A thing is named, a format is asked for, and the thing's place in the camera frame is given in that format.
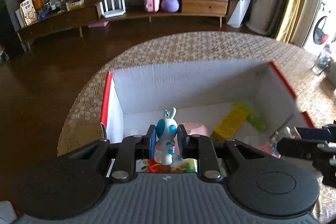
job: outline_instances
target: white and blue bunny toy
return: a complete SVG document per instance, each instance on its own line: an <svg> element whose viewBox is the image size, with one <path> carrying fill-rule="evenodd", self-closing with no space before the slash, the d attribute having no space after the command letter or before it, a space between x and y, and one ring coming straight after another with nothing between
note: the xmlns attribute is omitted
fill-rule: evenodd
<svg viewBox="0 0 336 224"><path fill-rule="evenodd" d="M177 133L177 123L174 120L176 108L163 112L163 119L160 119L156 125L156 135L159 138L154 153L154 160L163 165L172 163L173 148L175 146L174 138Z"/></svg>

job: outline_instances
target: round table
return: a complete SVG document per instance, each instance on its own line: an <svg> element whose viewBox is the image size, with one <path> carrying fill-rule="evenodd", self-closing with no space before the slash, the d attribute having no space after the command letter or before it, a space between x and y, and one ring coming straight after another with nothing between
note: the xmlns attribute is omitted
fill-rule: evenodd
<svg viewBox="0 0 336 224"><path fill-rule="evenodd" d="M314 75L311 68L316 56L304 49L272 38L245 33L180 33L134 46L98 71L80 92L68 114L59 137L58 155L102 137L99 125L100 107L108 71L149 64L208 59L274 61L294 89L298 108L308 112L315 126L332 123L336 118L335 87L324 74ZM331 198L336 198L336 193L323 185L321 190L322 194L314 212L323 220L323 215L336 215L336 205L329 209L332 203L336 204L330 202ZM322 207L323 202L328 203L328 207Z"/></svg>

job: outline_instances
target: white planter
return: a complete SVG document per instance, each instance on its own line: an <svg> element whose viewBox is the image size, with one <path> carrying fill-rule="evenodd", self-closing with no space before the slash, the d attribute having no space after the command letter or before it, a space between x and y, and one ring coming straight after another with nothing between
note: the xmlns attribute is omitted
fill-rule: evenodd
<svg viewBox="0 0 336 224"><path fill-rule="evenodd" d="M246 14L247 8L250 5L251 0L239 0L235 10L233 11L230 19L226 22L227 25L233 28L239 28L242 26L243 18Z"/></svg>

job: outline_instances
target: white router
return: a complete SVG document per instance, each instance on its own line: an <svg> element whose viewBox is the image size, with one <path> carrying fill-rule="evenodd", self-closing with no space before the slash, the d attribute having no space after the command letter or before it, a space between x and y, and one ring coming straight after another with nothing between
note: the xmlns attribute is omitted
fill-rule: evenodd
<svg viewBox="0 0 336 224"><path fill-rule="evenodd" d="M116 16L122 16L123 14L126 13L125 0L118 0L118 9L116 9L114 6L114 0L111 0L111 4L112 4L112 10L109 10L107 6L107 0L104 0L105 5L105 11L104 11L103 2L101 1L99 3L102 17L104 18L116 17Z"/></svg>

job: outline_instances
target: wooden floor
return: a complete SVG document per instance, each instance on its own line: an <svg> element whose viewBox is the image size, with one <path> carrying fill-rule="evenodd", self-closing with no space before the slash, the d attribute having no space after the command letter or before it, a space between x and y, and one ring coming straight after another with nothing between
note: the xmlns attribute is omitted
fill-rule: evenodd
<svg viewBox="0 0 336 224"><path fill-rule="evenodd" d="M105 63L138 43L190 31L218 31L218 18L125 20L37 39L32 52L0 66L0 199L10 177L56 157L58 137L77 95ZM250 32L223 25L222 31Z"/></svg>

